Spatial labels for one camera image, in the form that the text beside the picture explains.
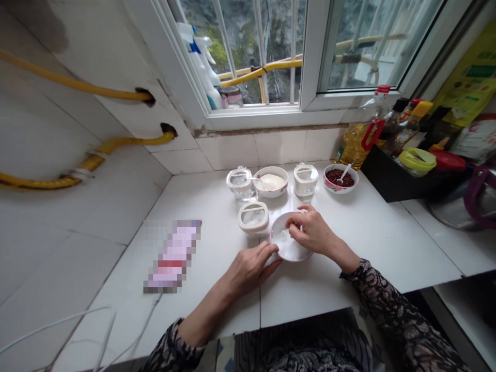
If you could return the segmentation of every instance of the red bean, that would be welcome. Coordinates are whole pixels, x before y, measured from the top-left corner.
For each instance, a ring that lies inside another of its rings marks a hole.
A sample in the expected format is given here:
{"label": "red bean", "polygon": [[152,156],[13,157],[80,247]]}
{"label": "red bean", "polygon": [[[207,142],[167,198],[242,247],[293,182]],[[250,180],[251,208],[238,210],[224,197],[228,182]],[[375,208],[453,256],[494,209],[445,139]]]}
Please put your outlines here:
{"label": "red bean", "polygon": [[337,181],[341,176],[343,175],[344,170],[341,169],[333,169],[330,170],[325,174],[329,182],[331,182],[334,185],[341,186],[341,187],[352,187],[355,184],[355,180],[351,178],[350,174],[347,173],[344,178],[343,178],[343,183],[339,184]]}

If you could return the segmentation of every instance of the spray bottle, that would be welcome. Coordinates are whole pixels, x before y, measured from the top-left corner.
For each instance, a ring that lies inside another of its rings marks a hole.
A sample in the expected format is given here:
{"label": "spray bottle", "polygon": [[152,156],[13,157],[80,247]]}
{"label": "spray bottle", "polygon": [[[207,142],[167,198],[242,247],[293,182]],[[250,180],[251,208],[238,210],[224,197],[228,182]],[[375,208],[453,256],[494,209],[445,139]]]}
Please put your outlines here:
{"label": "spray bottle", "polygon": [[201,62],[203,63],[203,66],[207,69],[207,75],[208,79],[212,83],[214,87],[222,86],[221,85],[221,80],[219,79],[219,75],[215,73],[214,70],[212,70],[212,67],[210,66],[209,62],[213,65],[215,65],[215,60],[213,59],[212,55],[210,54],[210,51],[208,50],[208,47],[212,46],[212,40],[208,36],[204,37],[194,37],[193,38],[196,42],[196,45],[200,49],[200,59]]}
{"label": "spray bottle", "polygon": [[210,82],[208,77],[208,71],[202,63],[199,54],[201,53],[200,49],[196,45],[195,40],[193,39],[193,35],[195,30],[192,25],[177,22],[177,28],[179,30],[179,34],[181,35],[182,40],[186,44],[186,48],[188,49],[189,56],[191,57],[191,61],[195,66],[196,72],[198,73],[198,77],[200,79],[200,83],[207,94],[208,102],[210,103],[210,107],[212,110],[219,110],[222,108],[222,99],[220,93],[215,89]]}

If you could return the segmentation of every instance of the purple handle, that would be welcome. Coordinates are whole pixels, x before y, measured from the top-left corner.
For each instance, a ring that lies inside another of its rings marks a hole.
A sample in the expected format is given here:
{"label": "purple handle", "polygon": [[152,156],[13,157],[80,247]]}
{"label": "purple handle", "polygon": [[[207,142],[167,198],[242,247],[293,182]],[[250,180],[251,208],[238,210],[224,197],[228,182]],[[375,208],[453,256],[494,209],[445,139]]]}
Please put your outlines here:
{"label": "purple handle", "polygon": [[487,167],[480,166],[474,170],[474,174],[469,181],[469,186],[463,195],[463,202],[465,203],[465,208],[470,217],[472,217],[480,226],[496,230],[496,221],[492,221],[489,218],[482,216],[477,205],[477,196],[484,183],[493,189],[496,189],[496,177],[493,176]]}

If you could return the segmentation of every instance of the white spoon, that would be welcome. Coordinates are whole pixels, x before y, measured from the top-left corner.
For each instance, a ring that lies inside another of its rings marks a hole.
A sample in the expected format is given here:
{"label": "white spoon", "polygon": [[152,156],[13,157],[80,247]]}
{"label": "white spoon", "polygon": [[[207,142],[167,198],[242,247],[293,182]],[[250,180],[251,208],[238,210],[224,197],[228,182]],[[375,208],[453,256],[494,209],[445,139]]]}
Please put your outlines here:
{"label": "white spoon", "polygon": [[345,175],[348,173],[348,171],[350,170],[350,168],[351,168],[351,164],[348,164],[348,165],[346,166],[345,171],[343,172],[343,175],[341,176],[341,178],[338,178],[338,179],[336,180],[336,182],[338,182],[339,184],[343,184],[343,178],[344,178],[344,177],[345,177]]}

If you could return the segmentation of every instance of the lace sleeve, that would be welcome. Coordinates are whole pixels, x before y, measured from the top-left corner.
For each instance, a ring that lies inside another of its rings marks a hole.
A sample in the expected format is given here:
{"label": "lace sleeve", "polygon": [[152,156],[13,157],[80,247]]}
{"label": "lace sleeve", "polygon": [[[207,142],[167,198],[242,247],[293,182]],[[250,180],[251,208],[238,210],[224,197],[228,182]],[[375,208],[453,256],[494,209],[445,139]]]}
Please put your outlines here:
{"label": "lace sleeve", "polygon": [[139,372],[187,372],[198,366],[205,348],[189,346],[178,336],[177,328],[183,320],[178,319],[167,329]]}
{"label": "lace sleeve", "polygon": [[369,261],[361,259],[354,273],[340,277],[352,283],[378,328],[401,348],[407,370],[469,371],[441,334]]}

